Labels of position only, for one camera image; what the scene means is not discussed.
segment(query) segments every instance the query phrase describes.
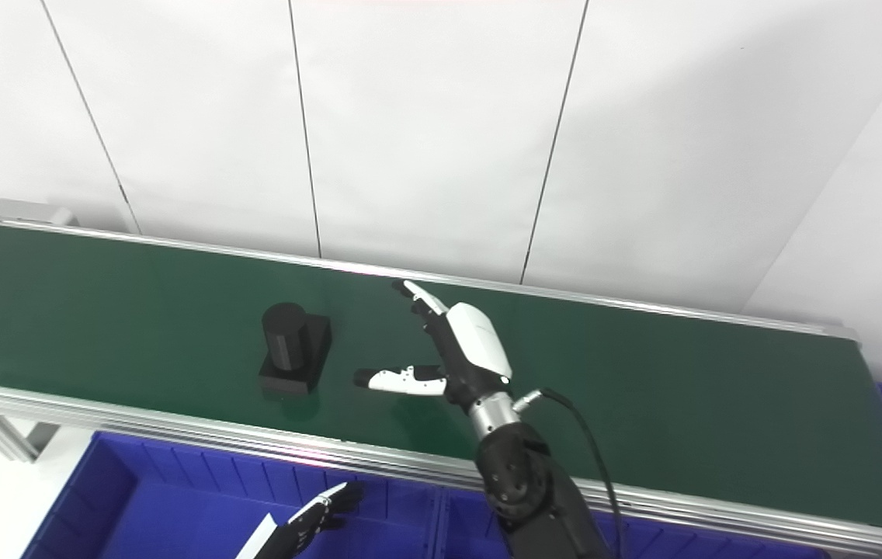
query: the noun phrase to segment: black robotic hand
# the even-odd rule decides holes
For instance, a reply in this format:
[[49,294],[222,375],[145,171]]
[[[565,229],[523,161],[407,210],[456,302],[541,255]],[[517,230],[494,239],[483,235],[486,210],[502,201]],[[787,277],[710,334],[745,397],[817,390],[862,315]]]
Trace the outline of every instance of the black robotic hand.
[[338,484],[320,493],[272,532],[255,559],[289,559],[299,555],[321,531],[344,526],[344,518],[335,514],[352,512],[363,496],[364,485],[360,481]]

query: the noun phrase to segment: white robotic finger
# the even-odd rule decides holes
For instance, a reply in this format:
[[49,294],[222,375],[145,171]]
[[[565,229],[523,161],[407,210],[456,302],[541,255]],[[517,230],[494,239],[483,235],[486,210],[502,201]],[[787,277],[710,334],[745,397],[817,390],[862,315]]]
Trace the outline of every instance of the white robotic finger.
[[437,366],[410,365],[403,369],[362,369],[355,374],[355,384],[384,392],[441,396],[448,381],[440,375]]

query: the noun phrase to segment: metal rail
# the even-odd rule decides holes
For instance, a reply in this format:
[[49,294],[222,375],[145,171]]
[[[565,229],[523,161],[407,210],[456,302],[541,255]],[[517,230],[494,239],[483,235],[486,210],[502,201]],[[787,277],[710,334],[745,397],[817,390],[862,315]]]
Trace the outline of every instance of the metal rail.
[[[479,474],[469,460],[164,411],[0,387],[0,414],[451,488],[473,491],[481,488]],[[576,482],[590,506],[609,511],[607,495],[599,481]],[[809,545],[843,554],[882,557],[882,528],[879,527],[630,485],[618,484],[616,488],[621,509],[630,516]]]

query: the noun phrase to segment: robotic arm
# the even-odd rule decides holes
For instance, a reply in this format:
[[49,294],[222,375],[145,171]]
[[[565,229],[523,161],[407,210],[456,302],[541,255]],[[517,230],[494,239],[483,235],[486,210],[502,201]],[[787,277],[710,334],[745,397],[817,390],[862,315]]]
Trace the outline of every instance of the robotic arm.
[[512,371],[493,323],[472,305],[448,308],[410,280],[395,289],[413,300],[444,364],[360,369],[357,386],[417,396],[444,396],[469,416],[479,446],[476,468],[486,500],[515,559],[612,558],[571,477],[519,413],[540,394],[513,402]]

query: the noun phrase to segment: panel seam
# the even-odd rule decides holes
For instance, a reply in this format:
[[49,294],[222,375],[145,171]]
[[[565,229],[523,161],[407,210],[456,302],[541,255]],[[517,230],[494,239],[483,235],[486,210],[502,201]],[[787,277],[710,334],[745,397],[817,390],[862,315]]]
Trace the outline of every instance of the panel seam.
[[296,47],[296,17],[293,15],[293,0],[286,0],[289,6],[289,31],[293,38],[293,61],[296,63],[296,87],[300,91],[300,117],[303,120],[303,146],[307,152],[307,177],[310,179],[310,201],[314,209],[314,233],[317,236],[317,258],[324,258],[320,241],[320,220],[317,217],[317,191],[314,188],[314,171],[310,160],[310,131],[307,129],[307,110],[303,104],[303,77],[300,74],[300,53]]
[[47,24],[50,25],[51,32],[54,33],[54,41],[58,43],[58,50],[61,50],[61,56],[65,60],[65,66],[68,66],[68,74],[71,74],[72,82],[75,83],[75,89],[78,91],[78,96],[82,99],[82,106],[85,107],[85,113],[89,116],[89,122],[92,123],[92,129],[96,131],[96,138],[99,141],[99,146],[103,149],[103,155],[106,157],[106,162],[110,165],[110,171],[113,173],[113,178],[117,183],[117,190],[120,191],[124,204],[127,205],[127,211],[130,212],[131,220],[134,222],[134,227],[137,228],[137,233],[144,234],[141,231],[141,224],[138,223],[137,215],[134,213],[134,207],[131,206],[130,199],[127,197],[127,191],[124,189],[124,185],[120,181],[120,174],[117,172],[117,167],[113,164],[113,159],[110,157],[110,151],[107,149],[106,142],[103,140],[103,134],[99,131],[99,127],[96,124],[96,118],[92,115],[89,101],[85,98],[85,93],[82,91],[82,84],[79,84],[78,75],[75,74],[75,68],[72,67],[71,60],[68,59],[68,51],[65,50],[64,43],[61,42],[61,35],[58,34],[58,29],[54,25],[54,18],[51,17],[51,11],[47,9],[46,1],[37,1],[40,2],[40,7],[43,8],[44,15],[47,17]]
[[579,30],[575,36],[575,47],[572,47],[572,60],[569,61],[568,75],[565,77],[565,89],[562,92],[562,103],[558,107],[558,118],[555,120],[555,131],[551,134],[551,149],[548,151],[548,163],[544,166],[544,177],[541,178],[541,191],[537,194],[537,207],[534,209],[534,221],[530,226],[530,237],[527,240],[527,252],[523,255],[523,267],[520,269],[520,282],[523,285],[523,276],[527,273],[527,263],[530,261],[530,249],[534,245],[534,232],[537,231],[537,218],[541,215],[541,204],[544,202],[544,189],[548,185],[548,174],[551,171],[551,159],[555,155],[555,144],[558,142],[558,131],[562,124],[562,114],[565,113],[565,100],[568,99],[568,88],[572,83],[572,72],[575,70],[575,59],[579,54],[579,43],[582,41],[582,28],[586,24],[586,12],[589,11],[589,0],[582,5],[582,15],[579,17]]

